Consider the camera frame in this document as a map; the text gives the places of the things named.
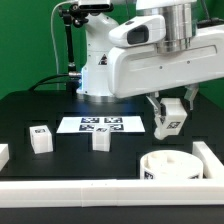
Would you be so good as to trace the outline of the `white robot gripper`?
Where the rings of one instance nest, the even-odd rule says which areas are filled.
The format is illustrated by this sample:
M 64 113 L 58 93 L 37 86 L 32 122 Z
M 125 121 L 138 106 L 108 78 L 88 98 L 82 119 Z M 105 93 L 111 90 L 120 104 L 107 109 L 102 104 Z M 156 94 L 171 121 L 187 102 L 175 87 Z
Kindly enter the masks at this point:
M 114 47 L 108 66 L 110 92 L 117 98 L 150 93 L 146 97 L 154 108 L 157 128 L 162 130 L 166 106 L 151 92 L 187 85 L 184 99 L 192 110 L 198 83 L 224 77 L 224 26 L 199 29 L 190 47 L 179 52 L 158 54 L 153 45 Z

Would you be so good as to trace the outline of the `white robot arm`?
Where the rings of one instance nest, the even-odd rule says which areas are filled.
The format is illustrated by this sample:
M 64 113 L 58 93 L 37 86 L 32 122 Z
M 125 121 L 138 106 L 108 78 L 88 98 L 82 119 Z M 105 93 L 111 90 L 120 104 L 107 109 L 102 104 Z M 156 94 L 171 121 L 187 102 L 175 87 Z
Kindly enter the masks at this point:
M 224 25 L 198 27 L 196 3 L 137 0 L 136 16 L 121 25 L 91 17 L 90 58 L 78 92 L 94 99 L 145 94 L 154 106 L 157 134 L 177 134 L 187 113 L 180 100 L 158 100 L 158 93 L 186 86 L 191 101 L 199 83 L 224 77 Z

